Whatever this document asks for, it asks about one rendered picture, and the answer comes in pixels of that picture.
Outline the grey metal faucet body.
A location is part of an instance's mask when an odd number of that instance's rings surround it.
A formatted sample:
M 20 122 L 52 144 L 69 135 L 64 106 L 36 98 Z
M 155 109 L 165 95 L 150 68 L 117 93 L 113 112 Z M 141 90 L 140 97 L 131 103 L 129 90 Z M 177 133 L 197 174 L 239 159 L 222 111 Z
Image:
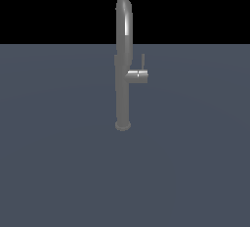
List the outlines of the grey metal faucet body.
M 129 121 L 129 82 L 125 76 L 130 70 L 133 59 L 133 13 L 129 0 L 118 0 L 116 4 L 116 55 L 115 92 L 116 119 L 115 128 L 126 131 L 131 127 Z

